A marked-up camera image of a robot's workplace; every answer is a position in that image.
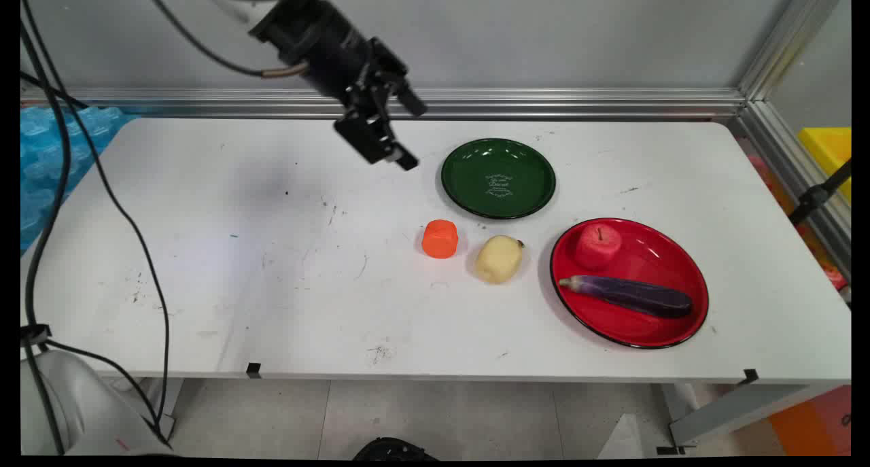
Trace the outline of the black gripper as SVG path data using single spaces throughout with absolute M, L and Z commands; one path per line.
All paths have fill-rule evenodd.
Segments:
M 419 160 L 396 139 L 387 101 L 396 97 L 414 117 L 428 107 L 382 40 L 367 39 L 327 0 L 279 0 L 249 33 L 274 46 L 283 63 L 304 64 L 302 77 L 345 108 L 334 129 L 367 163 L 416 169 Z

